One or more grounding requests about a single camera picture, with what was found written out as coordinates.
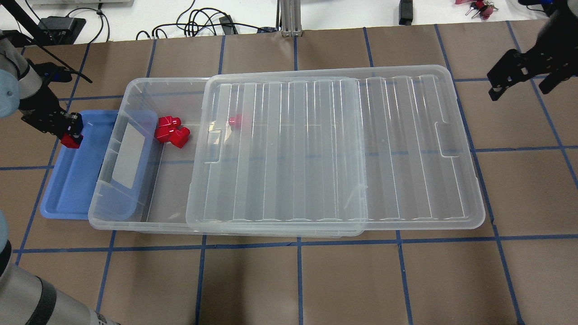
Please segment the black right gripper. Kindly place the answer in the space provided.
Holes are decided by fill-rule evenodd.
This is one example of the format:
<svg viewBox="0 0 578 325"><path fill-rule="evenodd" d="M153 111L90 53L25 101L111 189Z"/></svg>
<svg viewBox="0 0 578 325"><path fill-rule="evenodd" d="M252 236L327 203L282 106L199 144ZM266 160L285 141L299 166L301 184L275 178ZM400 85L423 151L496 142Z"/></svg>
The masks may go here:
<svg viewBox="0 0 578 325"><path fill-rule="evenodd" d="M562 82L577 76L576 28L545 27L526 53L516 49L504 53L487 73L490 99L497 101L510 87L541 74L547 74L540 82L542 94L549 94Z"/></svg>

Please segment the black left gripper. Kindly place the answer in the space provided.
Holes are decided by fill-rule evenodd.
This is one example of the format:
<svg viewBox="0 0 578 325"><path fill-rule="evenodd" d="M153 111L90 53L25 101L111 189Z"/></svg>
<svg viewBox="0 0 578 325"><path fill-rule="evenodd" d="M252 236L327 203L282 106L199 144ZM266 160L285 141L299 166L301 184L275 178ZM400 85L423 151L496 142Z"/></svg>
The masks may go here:
<svg viewBox="0 0 578 325"><path fill-rule="evenodd" d="M62 109L58 97L49 89L41 88L34 95L20 100L22 120L40 132L55 136L65 133L72 138L81 138L84 129L82 115L67 113Z"/></svg>

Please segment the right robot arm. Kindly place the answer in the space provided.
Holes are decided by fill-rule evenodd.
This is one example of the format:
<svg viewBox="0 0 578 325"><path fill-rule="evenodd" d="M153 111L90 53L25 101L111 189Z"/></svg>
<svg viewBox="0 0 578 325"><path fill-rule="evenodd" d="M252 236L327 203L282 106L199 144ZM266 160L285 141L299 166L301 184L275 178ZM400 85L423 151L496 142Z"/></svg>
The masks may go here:
<svg viewBox="0 0 578 325"><path fill-rule="evenodd" d="M487 73L489 96L497 101L507 89L538 75L542 94L549 94L562 82L577 76L578 18L575 0L556 0L555 10L528 51L510 49Z"/></svg>

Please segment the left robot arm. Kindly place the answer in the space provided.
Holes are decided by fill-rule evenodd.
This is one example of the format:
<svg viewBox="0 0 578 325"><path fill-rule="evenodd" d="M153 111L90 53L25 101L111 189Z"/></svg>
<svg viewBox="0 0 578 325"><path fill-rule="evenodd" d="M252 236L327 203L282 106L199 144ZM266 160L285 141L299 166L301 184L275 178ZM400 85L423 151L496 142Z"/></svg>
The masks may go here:
<svg viewBox="0 0 578 325"><path fill-rule="evenodd" d="M0 61L1 117L19 111L21 119L31 127L56 136L68 148L78 148L83 140L83 118L79 113L66 112L49 86L52 82L71 82L74 74L84 78L84 74L64 63L34 64L14 47L4 32Z"/></svg>

